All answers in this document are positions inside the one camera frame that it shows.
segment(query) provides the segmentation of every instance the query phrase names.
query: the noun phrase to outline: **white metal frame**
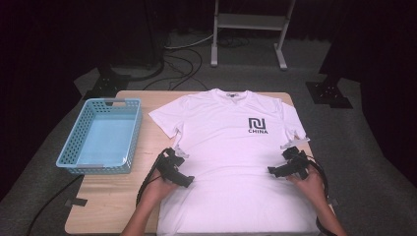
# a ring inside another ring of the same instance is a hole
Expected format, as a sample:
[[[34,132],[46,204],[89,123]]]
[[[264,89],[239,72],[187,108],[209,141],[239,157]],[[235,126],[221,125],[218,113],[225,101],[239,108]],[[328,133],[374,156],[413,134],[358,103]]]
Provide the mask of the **white metal frame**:
[[[255,15],[239,15],[239,14],[219,14],[218,2],[215,0],[214,8],[214,29],[211,45],[211,65],[216,67],[217,61],[217,31],[222,28],[229,29],[248,29],[248,30],[277,30],[281,31],[278,43],[274,43],[273,47],[278,58],[279,68],[283,71],[287,70],[284,56],[282,54],[282,44],[288,25],[291,20],[292,10],[294,9],[295,0],[290,0],[286,16],[255,16]]]

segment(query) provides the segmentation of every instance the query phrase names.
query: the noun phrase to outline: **wooden tabletop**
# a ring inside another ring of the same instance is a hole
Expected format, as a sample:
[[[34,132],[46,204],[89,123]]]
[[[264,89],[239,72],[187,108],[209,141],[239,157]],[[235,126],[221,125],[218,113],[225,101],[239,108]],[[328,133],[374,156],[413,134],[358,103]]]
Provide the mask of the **wooden tabletop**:
[[[197,91],[143,91],[122,90],[117,98],[140,98],[143,119],[138,144],[133,159],[132,172],[119,175],[86,175],[77,198],[88,200],[85,206],[73,206],[65,224],[69,234],[119,234],[132,216],[136,196],[155,159],[164,148],[171,146],[170,140],[150,119],[154,109],[186,94]],[[257,92],[281,98],[293,105],[285,92]],[[298,147],[312,155],[308,144]],[[159,207],[150,216],[146,232],[156,232]]]

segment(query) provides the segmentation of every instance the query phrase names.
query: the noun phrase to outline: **blue plastic basket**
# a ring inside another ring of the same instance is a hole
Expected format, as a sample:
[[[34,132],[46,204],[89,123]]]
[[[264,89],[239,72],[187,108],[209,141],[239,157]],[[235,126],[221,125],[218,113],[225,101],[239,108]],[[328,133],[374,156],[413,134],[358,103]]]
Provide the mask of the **blue plastic basket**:
[[[73,174],[130,173],[141,122],[138,98],[87,100],[56,165]]]

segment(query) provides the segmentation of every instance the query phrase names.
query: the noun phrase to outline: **black logo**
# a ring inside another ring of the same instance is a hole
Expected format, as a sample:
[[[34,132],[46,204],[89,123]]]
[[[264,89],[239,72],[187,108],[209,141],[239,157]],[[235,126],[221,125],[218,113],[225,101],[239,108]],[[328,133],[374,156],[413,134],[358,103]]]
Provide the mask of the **black logo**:
[[[249,133],[267,134],[265,119],[249,118]]]

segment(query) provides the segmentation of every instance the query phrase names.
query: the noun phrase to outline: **t-shirt sleeve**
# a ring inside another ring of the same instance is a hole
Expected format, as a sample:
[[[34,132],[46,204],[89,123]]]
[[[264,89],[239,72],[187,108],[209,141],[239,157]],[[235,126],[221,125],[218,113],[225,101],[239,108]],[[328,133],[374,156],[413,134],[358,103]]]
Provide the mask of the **t-shirt sleeve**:
[[[187,96],[173,100],[149,113],[150,118],[171,139],[182,131],[187,111]]]
[[[293,106],[282,103],[281,118],[285,124],[285,133],[288,140],[294,140],[294,136],[299,139],[306,138],[306,132]]]

